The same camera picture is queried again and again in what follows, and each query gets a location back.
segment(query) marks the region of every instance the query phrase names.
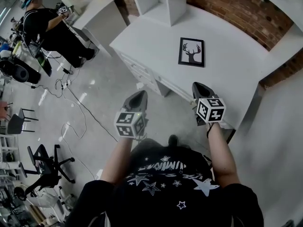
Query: white desk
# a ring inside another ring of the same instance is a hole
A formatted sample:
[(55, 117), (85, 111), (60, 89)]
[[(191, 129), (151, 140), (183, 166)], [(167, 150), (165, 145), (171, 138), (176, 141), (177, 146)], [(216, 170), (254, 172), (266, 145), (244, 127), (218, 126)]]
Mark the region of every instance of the white desk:
[(100, 50), (112, 55), (114, 51), (109, 44), (126, 28), (126, 23), (115, 0), (92, 0), (72, 27), (81, 30)]
[[(181, 37), (205, 41), (205, 68), (178, 65)], [(162, 96), (167, 93), (163, 85), (189, 102), (193, 82), (213, 89), (226, 103), (224, 121), (235, 129), (250, 105), (259, 67), (268, 55), (235, 26), (190, 5), (172, 27), (139, 17), (111, 46), (138, 80)]]

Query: man in black clothing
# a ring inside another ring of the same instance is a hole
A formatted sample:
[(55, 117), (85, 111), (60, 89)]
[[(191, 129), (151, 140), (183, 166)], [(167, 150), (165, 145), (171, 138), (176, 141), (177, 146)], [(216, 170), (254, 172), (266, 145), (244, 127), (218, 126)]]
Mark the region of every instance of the man in black clothing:
[(101, 175), (87, 183), (66, 227), (100, 227), (106, 212), (112, 227), (201, 226), (263, 227), (258, 199), (242, 185), (220, 125), (209, 129), (214, 171), (203, 156), (143, 140), (132, 152), (132, 139), (121, 138)]
[(57, 51), (75, 68), (83, 64), (79, 57), (93, 58), (94, 50), (86, 48), (63, 23), (67, 14), (58, 16), (54, 9), (39, 9), (42, 0), (25, 0), (24, 3), (27, 8), (23, 22), (26, 38), (39, 39), (42, 48)]

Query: black chair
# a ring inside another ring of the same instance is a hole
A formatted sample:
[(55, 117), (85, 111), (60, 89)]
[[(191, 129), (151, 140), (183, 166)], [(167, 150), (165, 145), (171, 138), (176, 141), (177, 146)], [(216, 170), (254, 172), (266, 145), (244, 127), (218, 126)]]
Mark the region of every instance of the black chair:
[(21, 134), (21, 132), (35, 132), (35, 131), (22, 130), (24, 122), (31, 122), (31, 120), (38, 121), (38, 119), (25, 117), (23, 111), (34, 112), (34, 110), (20, 108), (19, 115), (14, 114), (8, 123), (8, 134)]
[(61, 169), (61, 165), (65, 164), (69, 161), (74, 162), (75, 159), (69, 158), (62, 162), (58, 162), (58, 156), (57, 156), (58, 148), (60, 148), (60, 146), (55, 145), (54, 158), (53, 158), (53, 157), (48, 156), (44, 145), (40, 145), (35, 154), (33, 154), (30, 146), (27, 147), (29, 156), (32, 160), (33, 165), (36, 168), (36, 171), (25, 170), (23, 167), (23, 164), (20, 163), (19, 167), (21, 169), (21, 172), (23, 173), (23, 175), (25, 177), (27, 177), (27, 174), (35, 174), (35, 175), (41, 174), (41, 176), (34, 184), (29, 186), (25, 190), (25, 198), (30, 192), (32, 192), (38, 186), (40, 186), (39, 191), (45, 187), (54, 188), (59, 183), (59, 180), (61, 179), (61, 176), (59, 176), (59, 172), (70, 183), (76, 183), (75, 180), (69, 179), (69, 177), (66, 175), (66, 173)]

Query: framed picture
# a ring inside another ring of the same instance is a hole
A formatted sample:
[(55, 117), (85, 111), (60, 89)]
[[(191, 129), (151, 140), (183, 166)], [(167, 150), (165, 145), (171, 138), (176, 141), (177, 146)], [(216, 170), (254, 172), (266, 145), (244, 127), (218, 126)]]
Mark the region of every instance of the framed picture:
[(204, 41), (197, 39), (181, 38), (178, 64), (205, 67)]

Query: red brick wall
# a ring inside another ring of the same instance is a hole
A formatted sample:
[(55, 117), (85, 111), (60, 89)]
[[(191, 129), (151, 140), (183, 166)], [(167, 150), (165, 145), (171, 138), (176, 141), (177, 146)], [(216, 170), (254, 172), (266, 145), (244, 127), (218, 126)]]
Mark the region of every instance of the red brick wall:
[[(117, 5), (129, 14), (139, 15), (134, 0), (118, 0)], [(187, 0), (188, 4), (211, 12), (235, 25), (270, 51), (292, 26), (292, 20), (268, 0)], [(270, 87), (301, 69), (299, 52), (260, 83)]]

